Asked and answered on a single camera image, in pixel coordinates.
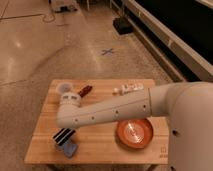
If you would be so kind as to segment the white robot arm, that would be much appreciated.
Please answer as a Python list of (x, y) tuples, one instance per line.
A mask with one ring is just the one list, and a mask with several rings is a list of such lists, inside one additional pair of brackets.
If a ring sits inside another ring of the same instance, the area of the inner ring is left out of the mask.
[(179, 82), (145, 88), (82, 107), (61, 96), (57, 125), (80, 127), (130, 119), (169, 119), (168, 171), (213, 171), (213, 83)]

